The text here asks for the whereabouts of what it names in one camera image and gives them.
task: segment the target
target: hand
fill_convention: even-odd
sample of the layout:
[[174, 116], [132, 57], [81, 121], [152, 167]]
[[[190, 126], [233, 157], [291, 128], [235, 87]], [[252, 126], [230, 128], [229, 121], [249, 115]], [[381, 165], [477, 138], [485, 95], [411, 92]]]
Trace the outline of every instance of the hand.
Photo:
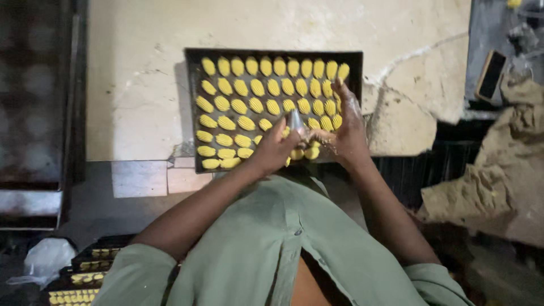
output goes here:
[[254, 167], [261, 177], [283, 167], [291, 150], [300, 142], [300, 135], [296, 131], [291, 131], [287, 138], [282, 139], [285, 125], [285, 117], [282, 117], [266, 132], [255, 152], [245, 162]]
[[335, 153], [336, 160], [344, 168], [351, 170], [361, 163], [371, 160], [366, 129], [355, 94], [349, 91], [348, 87], [338, 78], [332, 84], [332, 89], [342, 100], [342, 125], [335, 134], [324, 130], [315, 130], [314, 134], [324, 143], [325, 147]]

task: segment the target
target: man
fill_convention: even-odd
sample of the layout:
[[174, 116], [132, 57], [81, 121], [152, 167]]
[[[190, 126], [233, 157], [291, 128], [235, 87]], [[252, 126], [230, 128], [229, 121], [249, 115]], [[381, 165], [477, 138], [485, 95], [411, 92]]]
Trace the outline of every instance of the man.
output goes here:
[[296, 131], [282, 139], [282, 118], [251, 158], [120, 251], [94, 305], [472, 305], [370, 159], [355, 95], [333, 88], [344, 122], [317, 136], [355, 182], [369, 232], [271, 175], [300, 142]]

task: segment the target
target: white tile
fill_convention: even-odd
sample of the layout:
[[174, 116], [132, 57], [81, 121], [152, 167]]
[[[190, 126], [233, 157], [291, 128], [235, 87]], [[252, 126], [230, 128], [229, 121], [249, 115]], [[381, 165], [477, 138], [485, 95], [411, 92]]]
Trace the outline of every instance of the white tile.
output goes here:
[[212, 180], [211, 173], [196, 174], [193, 168], [168, 169], [168, 192], [197, 191]]
[[112, 162], [112, 181], [115, 198], [167, 195], [166, 161]]
[[174, 168], [195, 168], [194, 157], [176, 157]]

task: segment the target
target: black baking tray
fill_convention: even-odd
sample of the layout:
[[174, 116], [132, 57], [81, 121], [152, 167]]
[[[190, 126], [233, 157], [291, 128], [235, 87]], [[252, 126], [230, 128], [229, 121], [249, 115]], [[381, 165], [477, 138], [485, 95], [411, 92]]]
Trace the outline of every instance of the black baking tray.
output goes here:
[[[234, 136], [237, 135], [237, 134], [244, 134], [244, 135], [250, 137], [251, 139], [253, 139], [255, 136], [262, 135], [264, 133], [258, 127], [258, 121], [261, 118], [266, 118], [271, 123], [274, 123], [279, 118], [279, 116], [271, 115], [266, 111], [266, 101], [268, 99], [276, 100], [276, 102], [278, 102], [278, 105], [280, 106], [280, 111], [283, 112], [282, 101], [284, 99], [291, 99], [291, 100], [293, 100], [293, 102], [296, 105], [296, 101], [299, 98], [301, 98], [296, 93], [293, 96], [287, 96], [283, 92], [281, 92], [280, 96], [271, 96], [268, 93], [268, 91], [266, 90], [266, 85], [267, 84], [264, 81], [265, 79], [270, 79], [270, 78], [275, 79], [278, 82], [278, 84], [280, 85], [280, 87], [281, 87], [281, 79], [282, 78], [289, 78], [289, 79], [291, 79], [291, 81], [294, 84], [295, 80], [301, 77], [300, 75], [293, 78], [293, 77], [290, 77], [287, 73], [286, 73], [285, 76], [282, 76], [282, 77], [279, 77], [279, 76], [275, 75], [274, 73], [272, 73], [269, 77], [265, 77], [264, 75], [262, 75], [259, 72], [257, 74], [257, 76], [251, 76], [245, 71], [243, 75], [241, 75], [239, 77], [236, 77], [231, 73], [229, 76], [225, 77], [229, 81], [229, 83], [231, 85], [233, 85], [233, 82], [234, 82], [235, 79], [244, 80], [246, 82], [246, 85], [248, 86], [249, 95], [247, 97], [242, 97], [242, 96], [238, 95], [236, 93], [236, 91], [234, 91], [234, 93], [232, 95], [226, 97], [229, 101], [232, 101], [232, 99], [241, 99], [242, 101], [244, 101], [244, 103], [246, 105], [248, 105], [248, 100], [251, 97], [254, 97], [252, 92], [251, 92], [250, 86], [249, 86], [249, 82], [253, 78], [256, 78], [256, 79], [260, 80], [263, 83], [264, 87], [265, 87], [264, 96], [257, 97], [261, 101], [261, 103], [263, 103], [263, 107], [265, 108], [265, 110], [261, 114], [256, 114], [256, 113], [252, 112], [251, 110], [248, 110], [248, 113], [246, 114], [246, 116], [248, 116], [250, 119], [252, 119], [254, 121], [254, 123], [257, 126], [256, 129], [254, 131], [245, 131], [245, 130], [242, 130], [237, 125], [236, 129], [234, 131], [226, 131], [226, 130], [223, 130], [221, 128], [206, 128], [204, 126], [201, 126], [199, 124], [199, 116], [201, 114], [206, 114], [206, 113], [204, 113], [202, 110], [200, 110], [196, 106], [196, 104], [195, 104], [196, 97], [197, 96], [203, 96], [206, 100], [208, 100], [210, 103], [213, 104], [213, 99], [214, 99], [215, 96], [217, 96], [217, 94], [212, 96], [212, 95], [209, 95], [209, 94], [205, 93], [201, 89], [201, 82], [204, 79], [206, 79], [206, 80], [210, 81], [214, 86], [216, 86], [216, 89], [218, 89], [217, 88], [217, 79], [219, 77], [222, 77], [218, 72], [216, 72], [216, 74], [214, 76], [211, 76], [211, 77], [208, 76], [204, 72], [204, 70], [202, 68], [201, 60], [202, 60], [203, 57], [208, 57], [214, 63], [216, 63], [216, 67], [217, 67], [217, 60], [221, 56], [223, 56], [223, 57], [225, 57], [225, 58], [227, 58], [229, 60], [232, 59], [233, 57], [240, 57], [243, 62], [245, 62], [246, 58], [249, 57], [249, 56], [255, 57], [257, 59], [257, 61], [260, 61], [261, 58], [264, 57], [264, 56], [268, 56], [272, 61], [274, 61], [274, 58], [280, 56], [280, 57], [283, 58], [283, 60], [285, 62], [287, 62], [289, 58], [294, 58], [294, 59], [298, 60], [299, 63], [302, 62], [302, 60], [304, 60], [306, 58], [312, 60], [312, 62], [315, 61], [316, 59], [320, 58], [325, 63], [327, 63], [330, 60], [335, 60], [338, 63], [338, 65], [340, 65], [342, 63], [347, 63], [350, 66], [350, 72], [349, 72], [349, 76], [345, 80], [345, 83], [348, 85], [348, 88], [355, 93], [355, 95], [357, 96], [357, 100], [361, 101], [361, 90], [362, 90], [362, 78], [361, 78], [361, 76], [362, 76], [362, 69], [363, 69], [363, 52], [313, 52], [313, 51], [312, 52], [306, 52], [306, 51], [280, 51], [280, 50], [240, 50], [240, 49], [186, 48], [185, 49], [185, 57], [186, 57], [186, 62], [187, 62], [187, 71], [188, 71], [188, 79], [189, 79], [189, 92], [190, 92], [190, 98], [191, 98], [191, 103], [190, 104], [191, 104], [191, 112], [192, 112], [194, 132], [197, 131], [197, 130], [203, 130], [203, 131], [207, 131], [207, 132], [211, 133], [214, 136], [216, 134], [218, 134], [218, 133], [224, 133], [224, 134], [227, 134], [227, 135], [231, 136], [232, 138], [234, 138]], [[305, 79], [307, 81], [307, 84], [308, 84], [308, 94], [305, 96], [305, 98], [308, 99], [308, 101], [310, 102], [310, 105], [312, 104], [312, 101], [314, 100], [314, 98], [309, 93], [309, 87], [310, 87], [309, 86], [309, 81], [310, 81], [311, 78], [312, 78], [312, 76]], [[319, 99], [322, 100], [323, 102], [325, 102], [327, 100], [324, 96], [321, 96]], [[220, 115], [225, 115], [228, 118], [230, 118], [234, 123], [237, 123], [237, 118], [240, 116], [238, 113], [236, 113], [232, 109], [229, 109], [226, 112], [220, 112], [220, 111], [216, 110], [212, 114], [207, 114], [207, 115], [212, 117], [214, 120], [217, 120], [217, 118]], [[305, 121], [307, 120], [306, 117], [313, 117], [313, 118], [316, 118], [316, 119], [319, 118], [318, 116], [315, 116], [312, 112], [310, 112], [309, 115], [302, 115], [302, 117], [303, 117], [303, 119]], [[224, 147], [218, 145], [215, 141], [213, 141], [211, 143], [204, 143], [204, 142], [201, 142], [200, 140], [198, 140], [195, 137], [195, 150], [200, 145], [208, 145], [208, 146], [211, 146], [212, 148], [215, 148], [216, 150], [224, 148]], [[255, 148], [256, 148], [255, 144], [252, 143], [250, 149], [255, 150]], [[236, 150], [236, 149], [238, 149], [238, 147], [235, 144], [233, 144], [231, 147], [229, 147], [229, 149], [235, 149]], [[204, 169], [202, 167], [202, 160], [204, 160], [204, 159], [206, 159], [206, 157], [203, 158], [203, 157], [199, 156], [195, 152], [195, 171], [197, 173], [222, 172], [222, 171], [226, 170], [226, 169], [222, 169], [222, 168], [217, 168], [217, 169], [212, 169], [212, 170]], [[308, 163], [308, 162], [322, 163], [322, 162], [330, 162], [331, 160], [332, 160], [331, 156], [328, 156], [327, 152], [322, 150], [320, 156], [318, 158], [316, 158], [315, 160], [313, 160], [313, 161], [303, 159], [301, 161], [291, 161], [291, 162], [293, 164], [296, 164], [296, 163]]]

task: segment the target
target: green shirt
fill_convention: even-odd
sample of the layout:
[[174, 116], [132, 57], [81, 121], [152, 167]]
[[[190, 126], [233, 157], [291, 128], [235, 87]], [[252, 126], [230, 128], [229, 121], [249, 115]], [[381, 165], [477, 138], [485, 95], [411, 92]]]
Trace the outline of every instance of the green shirt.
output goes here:
[[[289, 305], [301, 248], [353, 305], [472, 305], [445, 267], [401, 267], [318, 192], [279, 176], [250, 186], [182, 263], [167, 305]], [[177, 262], [121, 250], [93, 305], [160, 305]]]

